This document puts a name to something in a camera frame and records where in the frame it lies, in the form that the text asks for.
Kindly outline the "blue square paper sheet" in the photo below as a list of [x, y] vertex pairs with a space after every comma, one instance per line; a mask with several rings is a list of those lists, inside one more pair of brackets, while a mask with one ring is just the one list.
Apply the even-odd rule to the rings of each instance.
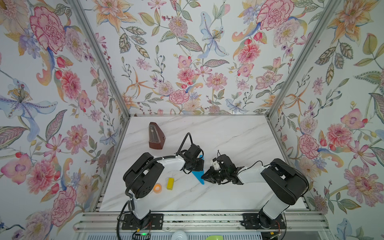
[[197, 178], [197, 180], [204, 185], [204, 180], [202, 176], [204, 174], [204, 155], [200, 155], [195, 162], [193, 163], [192, 174]]

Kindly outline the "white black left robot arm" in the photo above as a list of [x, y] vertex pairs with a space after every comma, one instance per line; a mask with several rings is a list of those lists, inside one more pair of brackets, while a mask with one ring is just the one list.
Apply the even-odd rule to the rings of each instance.
[[150, 214], [149, 205], [144, 202], [144, 198], [153, 190], [165, 169], [183, 171], [185, 174], [200, 172], [204, 168], [203, 157], [204, 151], [195, 144], [191, 144], [187, 150], [164, 157], [143, 153], [123, 176], [131, 214], [138, 220]]

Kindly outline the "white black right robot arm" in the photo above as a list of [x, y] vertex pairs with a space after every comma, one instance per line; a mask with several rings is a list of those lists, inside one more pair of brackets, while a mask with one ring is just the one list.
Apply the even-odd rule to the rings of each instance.
[[201, 179], [217, 185], [268, 184], [274, 194], [259, 211], [259, 218], [266, 221], [276, 220], [309, 190], [304, 175], [281, 159], [266, 165], [256, 161], [250, 167], [236, 167], [229, 156], [220, 155], [211, 161]]

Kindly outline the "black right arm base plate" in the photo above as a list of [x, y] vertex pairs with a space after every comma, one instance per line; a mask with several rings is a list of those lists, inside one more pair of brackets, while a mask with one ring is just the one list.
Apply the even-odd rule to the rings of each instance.
[[246, 230], [285, 230], [286, 221], [282, 214], [276, 219], [270, 219], [265, 214], [258, 213], [245, 213], [242, 214], [243, 219], [240, 221], [241, 225]]

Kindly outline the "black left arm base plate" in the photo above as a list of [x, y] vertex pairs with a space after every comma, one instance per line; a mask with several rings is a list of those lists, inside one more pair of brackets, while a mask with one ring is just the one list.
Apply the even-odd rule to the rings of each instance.
[[134, 214], [125, 214], [122, 220], [122, 230], [162, 230], [164, 214], [149, 213], [142, 220]]

